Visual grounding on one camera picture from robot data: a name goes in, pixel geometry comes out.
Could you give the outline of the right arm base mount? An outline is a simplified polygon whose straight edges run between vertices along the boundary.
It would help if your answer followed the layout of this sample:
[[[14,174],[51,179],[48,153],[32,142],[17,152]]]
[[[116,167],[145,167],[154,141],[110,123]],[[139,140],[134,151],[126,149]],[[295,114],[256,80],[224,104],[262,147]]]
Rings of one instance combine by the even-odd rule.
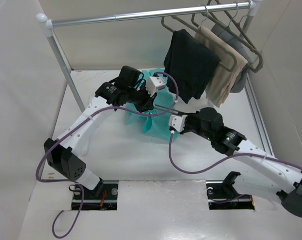
[[[223,180],[206,181],[209,210],[255,210],[252,196],[239,194],[234,188],[240,175],[232,171]]]

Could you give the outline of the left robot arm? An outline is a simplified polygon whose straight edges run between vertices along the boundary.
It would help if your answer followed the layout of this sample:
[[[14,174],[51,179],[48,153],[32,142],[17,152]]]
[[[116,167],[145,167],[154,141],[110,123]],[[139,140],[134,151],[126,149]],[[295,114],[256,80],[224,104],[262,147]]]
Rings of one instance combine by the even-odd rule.
[[[103,179],[93,173],[79,156],[100,125],[118,109],[123,109],[126,103],[134,104],[138,114],[153,109],[158,80],[151,78],[146,87],[137,89],[141,74],[141,71],[125,65],[116,78],[104,82],[73,125],[57,139],[48,138],[45,141],[45,155],[39,166],[47,162],[64,176],[65,182],[81,185],[91,198],[99,197]]]

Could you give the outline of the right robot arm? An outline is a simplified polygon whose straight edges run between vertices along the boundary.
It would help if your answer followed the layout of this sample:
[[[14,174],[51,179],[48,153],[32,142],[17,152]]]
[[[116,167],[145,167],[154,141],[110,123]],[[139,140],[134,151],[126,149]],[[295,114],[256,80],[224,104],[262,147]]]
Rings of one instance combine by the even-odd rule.
[[[258,196],[279,203],[291,214],[302,218],[301,166],[261,150],[242,133],[226,127],[222,115],[211,107],[175,117],[174,126],[181,134],[191,132],[205,138],[215,151],[226,155],[226,159],[237,160],[260,174],[224,182],[224,195]]]

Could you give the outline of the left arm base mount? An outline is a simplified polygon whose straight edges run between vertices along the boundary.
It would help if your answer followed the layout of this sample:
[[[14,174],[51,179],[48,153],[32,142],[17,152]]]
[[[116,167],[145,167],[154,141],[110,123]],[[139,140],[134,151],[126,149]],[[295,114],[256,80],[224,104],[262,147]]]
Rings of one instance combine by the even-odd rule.
[[[98,196],[86,189],[84,189],[84,202],[82,210],[84,211],[115,211],[117,210],[119,181],[107,180],[103,184],[101,193]],[[69,190],[73,193],[71,201],[71,209],[79,210],[82,192],[79,185],[70,185]]]

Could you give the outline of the teal t shirt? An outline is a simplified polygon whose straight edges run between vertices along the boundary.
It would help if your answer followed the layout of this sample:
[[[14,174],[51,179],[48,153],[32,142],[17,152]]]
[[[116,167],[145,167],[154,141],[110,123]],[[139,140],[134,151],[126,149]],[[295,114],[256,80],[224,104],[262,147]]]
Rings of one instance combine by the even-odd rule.
[[[163,72],[163,68],[155,68],[151,70],[143,70],[137,85],[136,89],[141,89],[145,86],[146,80],[153,76],[156,72]],[[161,105],[164,107],[171,107],[176,99],[176,95],[174,93],[169,92],[168,88],[164,88],[157,92],[157,96],[155,97],[154,104]],[[127,125],[139,125],[138,129],[142,130],[142,132],[148,136],[159,138],[165,141],[170,139],[170,130],[169,130],[169,118],[170,114],[167,112],[161,116],[151,117],[150,115],[159,114],[160,111],[153,109],[151,111],[146,111],[145,114],[147,116],[141,116],[137,114],[133,114],[128,112],[128,117],[126,118],[125,123]]]

